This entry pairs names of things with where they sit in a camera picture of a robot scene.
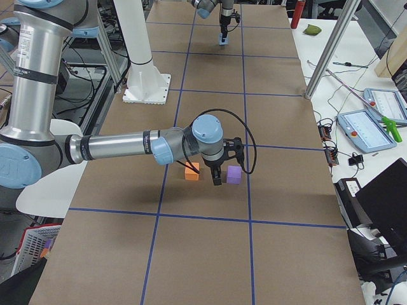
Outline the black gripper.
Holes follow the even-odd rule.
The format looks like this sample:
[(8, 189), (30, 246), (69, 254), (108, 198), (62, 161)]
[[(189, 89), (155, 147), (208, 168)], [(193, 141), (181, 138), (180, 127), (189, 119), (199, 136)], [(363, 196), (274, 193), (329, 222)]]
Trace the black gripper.
[(208, 159), (203, 157), (203, 161), (210, 168), (210, 176), (213, 185), (220, 186), (222, 184), (221, 165), (224, 162), (224, 158), (222, 156), (218, 159)]
[(221, 42), (228, 43), (228, 26), (231, 22), (231, 16), (220, 14), (219, 24), (221, 28)]

